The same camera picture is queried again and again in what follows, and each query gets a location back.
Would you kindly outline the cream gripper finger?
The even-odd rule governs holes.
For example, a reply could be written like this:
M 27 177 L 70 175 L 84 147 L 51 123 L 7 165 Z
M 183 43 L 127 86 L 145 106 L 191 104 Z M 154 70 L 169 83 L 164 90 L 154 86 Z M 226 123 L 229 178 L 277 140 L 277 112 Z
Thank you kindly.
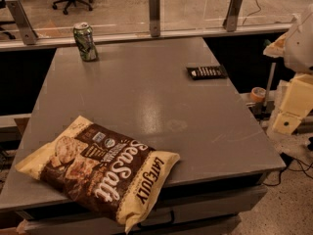
M 291 135 L 301 124 L 302 118 L 298 115 L 279 112 L 273 123 L 273 130 L 281 134 Z

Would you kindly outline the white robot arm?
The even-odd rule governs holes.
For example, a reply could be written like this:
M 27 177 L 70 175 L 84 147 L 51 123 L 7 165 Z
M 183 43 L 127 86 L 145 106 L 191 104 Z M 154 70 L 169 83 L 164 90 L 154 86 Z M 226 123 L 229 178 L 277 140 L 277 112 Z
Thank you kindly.
M 295 19 L 285 34 L 269 44 L 263 54 L 283 58 L 285 67 L 295 72 L 273 123 L 275 131 L 292 134 L 313 110 L 313 5 Z

